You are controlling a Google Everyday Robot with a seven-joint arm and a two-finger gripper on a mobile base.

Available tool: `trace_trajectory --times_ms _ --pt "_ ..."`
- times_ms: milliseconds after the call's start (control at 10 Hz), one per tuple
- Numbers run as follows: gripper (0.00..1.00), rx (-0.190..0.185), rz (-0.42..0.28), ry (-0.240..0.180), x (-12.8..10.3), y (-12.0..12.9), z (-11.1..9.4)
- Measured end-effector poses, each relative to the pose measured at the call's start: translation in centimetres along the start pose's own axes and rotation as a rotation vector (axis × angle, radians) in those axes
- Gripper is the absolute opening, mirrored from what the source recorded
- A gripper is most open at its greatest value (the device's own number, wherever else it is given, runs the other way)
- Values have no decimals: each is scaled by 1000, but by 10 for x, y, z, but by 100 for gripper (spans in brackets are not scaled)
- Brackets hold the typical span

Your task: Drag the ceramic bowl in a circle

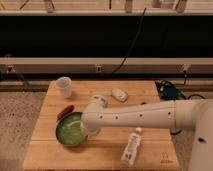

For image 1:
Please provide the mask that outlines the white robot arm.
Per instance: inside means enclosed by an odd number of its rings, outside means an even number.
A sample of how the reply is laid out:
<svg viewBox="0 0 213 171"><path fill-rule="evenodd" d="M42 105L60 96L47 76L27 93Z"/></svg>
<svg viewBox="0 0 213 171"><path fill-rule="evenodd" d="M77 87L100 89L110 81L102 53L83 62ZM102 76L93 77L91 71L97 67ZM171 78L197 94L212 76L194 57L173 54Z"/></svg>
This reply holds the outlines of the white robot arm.
<svg viewBox="0 0 213 171"><path fill-rule="evenodd" d="M81 117L88 135L102 127L176 128L195 131L188 171L213 171L213 99L171 100L107 108L91 99Z"/></svg>

